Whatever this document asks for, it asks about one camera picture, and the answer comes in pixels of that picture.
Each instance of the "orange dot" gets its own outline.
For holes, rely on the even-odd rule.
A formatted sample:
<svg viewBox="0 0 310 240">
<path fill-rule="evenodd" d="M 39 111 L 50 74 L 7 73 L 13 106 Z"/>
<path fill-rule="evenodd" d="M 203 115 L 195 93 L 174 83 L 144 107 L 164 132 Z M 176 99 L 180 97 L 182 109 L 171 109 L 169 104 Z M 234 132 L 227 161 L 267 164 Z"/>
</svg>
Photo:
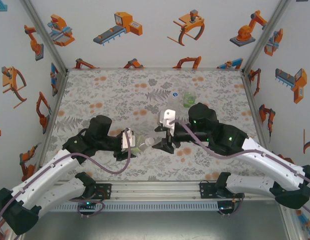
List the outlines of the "orange dot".
<svg viewBox="0 0 310 240">
<path fill-rule="evenodd" d="M 101 109 L 103 107 L 103 104 L 101 102 L 96 103 L 96 108 Z"/>
<path fill-rule="evenodd" d="M 58 112 L 58 116 L 62 117 L 63 115 L 65 115 L 65 111 L 60 110 L 60 111 Z"/>
<path fill-rule="evenodd" d="M 217 180 L 219 175 L 220 175 L 220 172 L 217 172 L 217 171 L 213 172 L 213 179 Z"/>
<path fill-rule="evenodd" d="M 206 174 L 206 175 L 205 175 L 205 179 L 206 179 L 206 180 L 211 180 L 211 175 L 210 175 L 210 174 Z"/>
<path fill-rule="evenodd" d="M 185 147 L 185 148 L 184 148 L 184 153 L 185 153 L 186 155 L 190 155 L 191 149 L 190 149 L 189 147 Z"/>
<path fill-rule="evenodd" d="M 147 114 L 147 110 L 145 110 L 145 109 L 140 110 L 140 115 L 141 116 L 144 116 L 146 114 Z"/>
<path fill-rule="evenodd" d="M 178 152 L 177 152 L 177 156 L 183 156 L 183 151 L 182 150 L 179 150 Z"/>
<path fill-rule="evenodd" d="M 121 133 L 122 131 L 123 131 L 122 128 L 117 129 L 117 130 L 116 130 L 116 136 L 117 136 L 119 133 Z"/>
</svg>

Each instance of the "floral pattern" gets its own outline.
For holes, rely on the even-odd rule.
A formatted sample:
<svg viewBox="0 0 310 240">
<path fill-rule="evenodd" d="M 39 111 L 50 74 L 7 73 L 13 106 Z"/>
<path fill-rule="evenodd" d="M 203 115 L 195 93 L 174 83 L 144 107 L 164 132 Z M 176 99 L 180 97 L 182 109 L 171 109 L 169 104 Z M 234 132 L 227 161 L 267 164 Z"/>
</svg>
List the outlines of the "floral pattern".
<svg viewBox="0 0 310 240">
<path fill-rule="evenodd" d="M 221 123 L 235 125 L 257 140 L 256 130 L 237 71 L 199 70 L 72 70 L 50 138 L 45 163 L 63 143 L 89 126 L 91 118 L 105 115 L 112 119 L 109 135 L 116 136 L 130 127 L 135 135 L 152 136 L 156 142 L 165 136 L 154 132 L 157 116 L 166 109 L 172 93 L 183 95 L 194 90 L 196 103 L 214 109 Z M 180 118 L 187 119 L 182 107 Z M 93 157 L 106 168 L 116 171 L 125 161 L 116 162 L 112 152 L 99 151 Z M 182 143 L 174 154 L 148 148 L 131 159 L 128 169 L 119 175 L 108 174 L 85 161 L 78 169 L 63 176 L 69 180 L 85 171 L 98 181 L 191 181 L 217 179 L 220 172 L 258 176 L 253 167 L 235 159 L 217 160 L 192 143 Z"/>
</svg>

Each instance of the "black mount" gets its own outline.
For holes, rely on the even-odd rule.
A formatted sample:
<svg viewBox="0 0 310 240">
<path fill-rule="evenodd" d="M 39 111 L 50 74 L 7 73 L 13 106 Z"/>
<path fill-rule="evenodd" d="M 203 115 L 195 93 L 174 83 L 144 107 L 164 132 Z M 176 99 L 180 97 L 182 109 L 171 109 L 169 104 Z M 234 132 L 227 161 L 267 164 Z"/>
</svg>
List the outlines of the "black mount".
<svg viewBox="0 0 310 240">
<path fill-rule="evenodd" d="M 128 158 L 128 152 L 122 152 L 122 131 L 117 136 L 108 136 L 111 126 L 111 119 L 107 116 L 98 115 L 90 120 L 88 128 L 82 129 L 76 136 L 68 139 L 63 145 L 63 149 L 70 153 L 82 153 L 89 157 L 96 154 L 96 151 L 112 151 L 117 161 Z M 86 159 L 74 157 L 82 164 Z"/>
<path fill-rule="evenodd" d="M 208 148 L 215 153 L 228 156 L 243 151 L 241 148 L 247 134 L 232 125 L 219 123 L 216 112 L 208 106 L 198 103 L 192 106 L 188 111 L 189 123 L 187 127 L 201 140 L 209 142 Z M 170 134 L 168 128 L 162 125 L 155 129 L 155 132 L 166 132 L 166 138 L 160 143 L 153 146 L 154 149 L 160 149 L 167 153 L 173 154 L 174 147 L 180 147 L 181 142 L 194 142 L 192 136 L 176 122 L 174 136 Z"/>
</svg>

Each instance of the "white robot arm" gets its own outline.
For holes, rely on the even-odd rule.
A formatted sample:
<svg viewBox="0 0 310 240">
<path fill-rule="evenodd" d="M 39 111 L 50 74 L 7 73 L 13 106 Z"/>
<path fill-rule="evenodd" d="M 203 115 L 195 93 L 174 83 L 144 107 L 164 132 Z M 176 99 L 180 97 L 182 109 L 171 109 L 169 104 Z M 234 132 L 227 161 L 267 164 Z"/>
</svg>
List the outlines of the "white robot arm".
<svg viewBox="0 0 310 240">
<path fill-rule="evenodd" d="M 162 111 L 158 119 L 160 126 L 155 131 L 166 131 L 166 138 L 153 148 L 172 154 L 172 143 L 178 148 L 180 142 L 194 142 L 213 157 L 239 159 L 266 175 L 239 176 L 222 172 L 215 185 L 221 197 L 227 193 L 264 195 L 292 209 L 299 209 L 309 200 L 310 188 L 302 177 L 310 180 L 310 165 L 297 166 L 283 160 L 238 128 L 219 123 L 216 112 L 204 104 L 192 106 L 188 115 L 189 123 L 182 123 L 175 120 L 175 111 Z"/>
</svg>

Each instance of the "orange robot illustration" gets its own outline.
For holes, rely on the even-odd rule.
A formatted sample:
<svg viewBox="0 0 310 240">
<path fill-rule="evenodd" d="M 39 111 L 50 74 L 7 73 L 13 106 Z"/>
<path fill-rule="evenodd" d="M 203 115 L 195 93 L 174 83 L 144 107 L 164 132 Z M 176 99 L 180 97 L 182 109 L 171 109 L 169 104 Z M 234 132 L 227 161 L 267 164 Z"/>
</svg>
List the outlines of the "orange robot illustration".
<svg viewBox="0 0 310 240">
<path fill-rule="evenodd" d="M 127 34 L 132 32 L 138 36 L 143 34 L 143 26 L 133 21 L 133 16 L 124 11 L 115 13 L 115 22 L 115 26 L 95 37 L 94 42 L 104 46 L 105 43 L 109 43 L 111 39 L 114 40 L 116 36 L 120 37 L 122 33 Z"/>
<path fill-rule="evenodd" d="M 183 44 L 184 35 L 187 35 L 194 40 L 198 40 L 200 38 L 200 36 L 203 34 L 204 29 L 205 29 L 205 23 L 204 23 L 205 19 L 203 19 L 201 16 L 198 15 L 197 10 L 193 10 L 189 14 L 181 16 L 179 18 L 179 20 L 182 21 L 184 24 L 180 24 L 180 23 L 174 21 L 175 24 L 177 24 L 181 27 L 180 35 L 178 37 L 178 41 L 173 39 L 172 37 L 168 36 L 168 38 L 170 40 L 173 40 L 174 42 L 176 42 L 182 46 L 185 46 L 185 44 Z M 196 27 L 200 27 L 200 30 L 196 36 L 192 36 L 192 35 L 188 34 L 188 32 L 190 30 L 192 30 L 193 28 L 196 28 Z"/>
<path fill-rule="evenodd" d="M 130 68 L 130 67 L 133 67 L 133 68 L 135 68 L 135 69 L 143 69 L 144 68 L 144 66 L 142 65 L 142 64 L 140 64 L 138 61 L 137 61 L 137 59 L 132 59 L 132 60 L 130 60 L 130 61 L 128 61 L 127 62 L 127 64 L 124 66 L 124 69 L 128 69 L 128 68 Z"/>
<path fill-rule="evenodd" d="M 266 46 L 264 47 L 265 54 L 269 56 L 273 56 L 274 52 L 279 48 L 279 43 L 283 37 L 283 29 L 281 28 L 279 31 L 274 31 L 272 37 L 269 38 Z"/>
<path fill-rule="evenodd" d="M 51 22 L 48 23 L 51 28 L 49 36 L 54 41 L 54 44 L 64 47 L 72 43 L 73 38 L 72 28 L 67 26 L 65 20 L 55 14 L 51 15 Z"/>
<path fill-rule="evenodd" d="M 307 74 L 303 68 L 295 76 L 276 68 L 275 77 L 280 82 L 283 82 L 282 84 L 290 86 L 290 90 L 294 92 L 294 103 L 297 104 L 304 98 L 304 86 L 307 84 Z"/>
<path fill-rule="evenodd" d="M 33 33 L 36 33 L 36 29 L 34 27 L 27 27 L 25 25 L 25 33 L 30 37 L 30 46 L 31 49 L 35 52 L 36 61 L 44 58 L 44 45 L 37 43 Z"/>
<path fill-rule="evenodd" d="M 256 23 L 262 25 L 263 30 L 266 27 L 267 21 L 260 16 L 259 10 L 250 15 L 250 18 L 251 21 L 249 25 L 242 26 L 238 30 L 238 35 L 230 39 L 233 44 L 241 47 L 254 42 L 256 39 L 251 36 L 251 33 L 253 32 Z"/>
<path fill-rule="evenodd" d="M 201 56 L 199 57 L 185 57 L 179 60 L 176 66 L 173 67 L 173 69 L 181 69 L 181 66 L 184 62 L 194 62 L 193 69 L 198 68 L 198 65 L 200 64 Z"/>
<path fill-rule="evenodd" d="M 14 109 L 15 109 L 16 107 L 18 107 L 20 104 L 22 104 L 23 102 L 27 100 L 26 98 L 21 97 L 19 94 L 19 90 L 27 86 L 25 78 L 21 74 L 21 72 L 18 69 L 15 69 L 13 66 L 10 68 L 6 68 L 5 66 L 3 66 L 2 73 L 3 73 L 3 87 L 9 85 L 9 88 L 4 90 L 3 93 L 6 93 L 9 90 L 11 90 L 20 100 L 20 103 L 14 106 Z M 21 78 L 21 81 L 23 82 L 23 86 L 20 88 L 18 88 L 17 86 L 17 75 Z"/>
<path fill-rule="evenodd" d="M 46 107 L 48 108 L 49 115 L 47 115 L 47 116 L 43 115 L 40 112 L 41 101 L 43 101 L 44 104 L 46 105 Z M 39 116 L 40 125 L 43 127 L 43 134 L 45 134 L 46 130 L 47 130 L 47 127 L 48 127 L 48 122 L 49 122 L 50 114 L 52 113 L 52 111 L 51 111 L 51 108 L 50 108 L 50 106 L 49 106 L 45 96 L 43 95 L 43 93 L 41 91 L 39 92 L 39 98 L 38 98 L 38 101 L 37 101 L 37 104 L 36 104 L 36 111 L 37 111 L 37 114 Z"/>
</svg>

